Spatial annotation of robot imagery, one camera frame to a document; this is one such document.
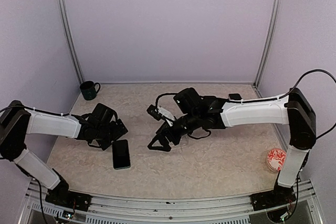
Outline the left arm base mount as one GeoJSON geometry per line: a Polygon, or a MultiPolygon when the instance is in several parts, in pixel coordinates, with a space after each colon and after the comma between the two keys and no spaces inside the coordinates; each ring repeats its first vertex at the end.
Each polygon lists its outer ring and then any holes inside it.
{"type": "Polygon", "coordinates": [[[45,201],[57,206],[71,208],[87,212],[91,204],[92,196],[69,190],[65,179],[57,173],[60,182],[54,189],[48,189],[45,201]]]}

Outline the blue smartphone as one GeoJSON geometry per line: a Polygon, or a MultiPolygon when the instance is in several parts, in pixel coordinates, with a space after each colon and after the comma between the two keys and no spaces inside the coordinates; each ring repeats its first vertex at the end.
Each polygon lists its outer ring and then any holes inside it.
{"type": "Polygon", "coordinates": [[[241,95],[239,93],[230,93],[228,95],[228,98],[230,100],[236,100],[236,101],[240,101],[242,99],[241,95]]]}

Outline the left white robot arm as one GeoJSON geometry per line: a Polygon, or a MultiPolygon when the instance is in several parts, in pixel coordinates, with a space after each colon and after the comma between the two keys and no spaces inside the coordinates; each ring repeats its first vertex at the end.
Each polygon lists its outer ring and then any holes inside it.
{"type": "Polygon", "coordinates": [[[68,183],[28,149],[26,137],[50,135],[85,141],[88,145],[96,142],[104,151],[127,132],[117,112],[102,103],[90,113],[75,115],[38,110],[14,100],[1,109],[1,158],[35,178],[66,206],[74,199],[68,183]]]}

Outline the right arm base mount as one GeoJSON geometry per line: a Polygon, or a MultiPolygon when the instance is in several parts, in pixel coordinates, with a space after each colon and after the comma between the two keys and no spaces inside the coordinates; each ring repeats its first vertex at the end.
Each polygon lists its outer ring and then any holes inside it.
{"type": "Polygon", "coordinates": [[[272,190],[254,193],[250,196],[254,211],[278,207],[297,200],[293,186],[283,187],[275,182],[272,190]]]}

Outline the teal-edged smartphone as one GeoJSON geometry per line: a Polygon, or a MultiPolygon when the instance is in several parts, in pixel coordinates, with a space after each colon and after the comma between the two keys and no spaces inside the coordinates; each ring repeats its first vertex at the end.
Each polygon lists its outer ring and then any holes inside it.
{"type": "Polygon", "coordinates": [[[112,160],[114,169],[126,169],[131,167],[127,140],[118,140],[112,143],[112,160]]]}

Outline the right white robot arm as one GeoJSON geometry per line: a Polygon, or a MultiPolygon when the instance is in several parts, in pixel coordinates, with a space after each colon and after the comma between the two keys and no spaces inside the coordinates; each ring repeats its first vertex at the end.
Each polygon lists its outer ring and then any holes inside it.
{"type": "Polygon", "coordinates": [[[291,188],[310,150],[319,136],[316,135],[316,113],[296,85],[285,94],[268,98],[244,100],[227,99],[213,95],[201,96],[194,88],[171,93],[183,116],[176,118],[156,101],[147,113],[164,123],[148,144],[148,149],[169,152],[179,145],[182,136],[202,128],[208,135],[212,130],[247,124],[279,124],[289,126],[290,141],[286,159],[277,177],[277,187],[269,192],[273,205],[281,204],[291,188]]]}

